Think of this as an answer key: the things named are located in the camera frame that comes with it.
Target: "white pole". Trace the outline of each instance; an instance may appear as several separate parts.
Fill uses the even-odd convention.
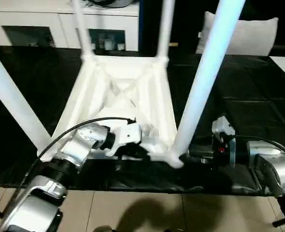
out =
[[[20,127],[42,151],[51,141],[51,137],[19,91],[10,75],[0,62],[0,100],[18,122]]]
[[[187,152],[245,0],[220,0],[170,155]]]
[[[78,26],[78,33],[80,36],[80,45],[81,45],[81,56],[89,57],[93,55],[93,51],[91,48],[91,38],[89,34],[89,30],[85,27],[84,18],[81,9],[81,0],[73,0],[74,10],[75,10],[75,18]]]
[[[163,0],[160,35],[157,46],[157,57],[167,58],[175,0]]]

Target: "dark background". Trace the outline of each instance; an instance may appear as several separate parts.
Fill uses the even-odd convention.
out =
[[[154,56],[158,43],[162,0],[140,0],[140,51]],[[176,0],[171,42],[180,53],[194,54],[198,33],[204,24],[204,12],[216,12],[218,0]],[[277,17],[278,31],[272,56],[285,56],[285,0],[246,0],[240,20],[268,20]]]

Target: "cable connector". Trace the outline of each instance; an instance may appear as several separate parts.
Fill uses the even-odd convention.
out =
[[[137,122],[137,121],[136,121],[136,118],[135,118],[134,120],[132,120],[132,119],[130,119],[130,118],[127,119],[127,125],[133,124],[133,123],[136,123],[136,122]]]

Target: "cabinet door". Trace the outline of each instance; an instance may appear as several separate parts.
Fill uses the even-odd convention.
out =
[[[0,12],[0,45],[68,47],[58,14]]]
[[[77,24],[73,14],[60,14],[60,20],[64,29],[69,48],[80,48],[79,37],[77,34]],[[115,16],[115,15],[91,15],[85,14],[84,21],[86,28],[92,38],[92,46],[101,46],[98,40],[113,36],[115,43],[124,37],[124,46],[127,51],[138,51],[138,17],[133,16]],[[122,46],[116,44],[115,49],[121,49]]]

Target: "glass cabinet door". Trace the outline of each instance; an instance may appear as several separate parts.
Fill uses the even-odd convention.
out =
[[[0,45],[68,47],[58,14],[0,13]]]

